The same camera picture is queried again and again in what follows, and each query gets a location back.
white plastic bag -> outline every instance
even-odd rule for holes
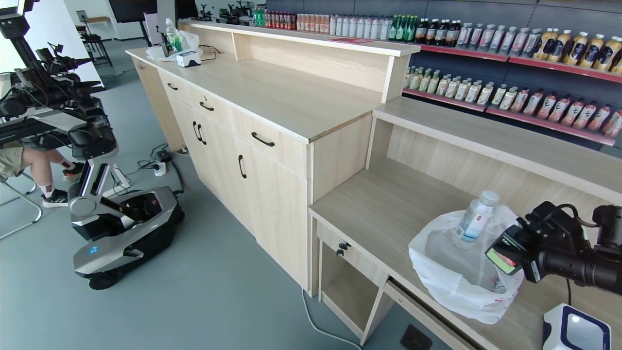
[[[408,245],[408,251],[421,282],[439,304],[462,316],[493,324],[501,319],[512,303],[524,278],[524,272],[521,270],[509,276],[494,266],[484,253],[505,229],[516,223],[517,216],[506,206],[497,207],[486,230],[469,248],[468,254],[474,258],[461,265],[465,269],[465,275],[470,275],[466,277],[426,256],[426,245],[428,245],[429,256],[434,256],[438,261],[443,260],[441,257],[444,256],[446,260],[453,259],[456,262],[455,255],[447,255],[447,253],[451,249],[461,248],[455,246],[448,237],[454,234],[464,213],[465,210],[460,210],[432,220],[412,239]],[[448,241],[434,250],[428,242],[430,239],[448,239]],[[443,261],[443,264],[452,265],[448,261]],[[477,270],[475,274],[470,273],[473,269]],[[492,288],[486,289],[480,285],[489,285]]]
[[[203,55],[203,50],[198,48],[199,38],[198,35],[194,33],[189,33],[186,31],[178,31],[179,39],[182,43],[183,51],[176,52],[168,57],[164,56],[164,52],[162,48],[159,46],[152,46],[147,48],[147,58],[154,61],[177,61],[177,55],[183,54],[188,51],[196,51],[199,56]]]

shorts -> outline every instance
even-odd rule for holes
[[[24,147],[20,143],[8,143],[0,149],[0,176],[7,178],[17,176],[22,171],[22,153]]]

white sock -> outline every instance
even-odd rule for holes
[[[65,168],[66,170],[74,170],[76,164],[74,164],[72,161],[67,160],[67,158],[63,158],[63,161],[60,162],[60,166]]]
[[[45,196],[45,198],[49,198],[52,193],[54,193],[54,184],[49,184],[46,186],[39,186],[39,188],[41,189],[41,192],[43,192],[43,195]]]

wheel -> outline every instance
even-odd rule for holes
[[[181,210],[181,211],[179,212],[179,215],[178,215],[178,216],[177,216],[177,218],[175,219],[175,223],[176,223],[176,224],[179,224],[179,223],[181,223],[181,221],[183,221],[185,218],[186,218],[186,213],[185,213],[183,210]]]
[[[106,271],[90,277],[89,280],[88,286],[91,289],[104,290],[114,286],[120,280],[120,276],[117,273]]]

sneaker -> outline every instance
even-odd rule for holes
[[[80,175],[82,175],[82,169],[84,169],[84,163],[76,163],[73,162],[73,165],[75,165],[75,168],[71,169],[71,170],[63,170],[63,178],[65,181],[77,181],[80,178]]]
[[[55,189],[49,198],[45,198],[43,194],[41,195],[41,198],[43,198],[44,208],[56,208],[56,207],[68,207],[69,206],[67,192],[59,190],[59,189]]]

